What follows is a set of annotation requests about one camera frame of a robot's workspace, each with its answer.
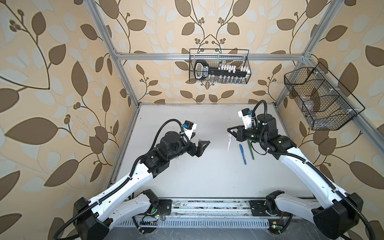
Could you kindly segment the pink pen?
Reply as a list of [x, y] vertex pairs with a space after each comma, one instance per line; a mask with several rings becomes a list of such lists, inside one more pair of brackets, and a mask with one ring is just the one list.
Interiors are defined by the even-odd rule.
[[231, 142], [232, 142], [232, 134], [229, 134], [229, 140], [228, 140], [228, 147], [227, 147], [227, 152], [230, 150]]

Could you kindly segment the blue pen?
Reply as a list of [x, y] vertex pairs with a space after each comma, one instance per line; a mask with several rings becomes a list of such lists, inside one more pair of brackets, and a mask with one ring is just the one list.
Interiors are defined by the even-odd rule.
[[247, 165], [247, 161], [246, 161], [246, 157], [245, 157], [245, 152], [244, 152], [244, 148], [243, 148], [242, 144], [239, 144], [239, 148], [240, 148], [240, 151], [241, 151], [241, 154], [242, 154], [243, 162], [244, 162], [245, 165]]

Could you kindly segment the green pen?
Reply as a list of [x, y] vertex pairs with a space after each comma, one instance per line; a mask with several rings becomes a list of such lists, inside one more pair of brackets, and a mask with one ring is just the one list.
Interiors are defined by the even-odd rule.
[[250, 150], [250, 153], [251, 153], [252, 160], [254, 160], [255, 157], [254, 157], [254, 151], [253, 151], [252, 143], [250, 141], [247, 141], [247, 143], [248, 143], [248, 146], [249, 146], [249, 150]]

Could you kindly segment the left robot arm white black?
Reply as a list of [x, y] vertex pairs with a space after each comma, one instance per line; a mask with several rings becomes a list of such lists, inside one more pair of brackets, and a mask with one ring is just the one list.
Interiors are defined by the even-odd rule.
[[185, 153], [201, 157], [210, 144], [210, 141], [199, 141], [197, 144], [191, 141], [195, 136], [196, 124], [190, 121], [181, 123], [176, 119], [165, 123], [171, 122], [178, 124], [179, 132], [169, 131], [162, 138], [157, 132], [149, 151], [134, 161], [126, 176], [97, 196], [89, 200], [80, 198], [75, 202], [73, 217], [52, 238], [60, 240], [64, 230], [74, 225], [77, 234], [70, 236], [70, 240], [103, 240], [120, 222], [156, 210], [159, 198], [152, 190], [143, 191], [133, 199], [129, 197], [166, 170], [171, 160]]

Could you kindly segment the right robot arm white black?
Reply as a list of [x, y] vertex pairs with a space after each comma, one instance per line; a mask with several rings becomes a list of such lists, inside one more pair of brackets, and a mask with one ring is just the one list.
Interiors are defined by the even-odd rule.
[[238, 142], [258, 143], [266, 154], [287, 166], [312, 192], [316, 201], [292, 197], [284, 191], [266, 196], [266, 213], [278, 216], [288, 213], [314, 224], [327, 238], [348, 239], [345, 233], [363, 222], [369, 239], [376, 239], [374, 229], [362, 214], [364, 201], [356, 193], [348, 194], [310, 162], [287, 136], [278, 133], [276, 119], [268, 114], [266, 101], [250, 110], [238, 112], [243, 124], [227, 131]]

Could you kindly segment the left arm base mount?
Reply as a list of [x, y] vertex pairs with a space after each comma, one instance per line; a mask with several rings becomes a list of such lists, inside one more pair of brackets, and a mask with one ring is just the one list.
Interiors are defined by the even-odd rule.
[[152, 233], [160, 224], [161, 221], [166, 220], [172, 211], [171, 199], [160, 199], [157, 204], [150, 206], [150, 208], [143, 214], [139, 214], [139, 221], [136, 216], [132, 217], [132, 221], [141, 234]]

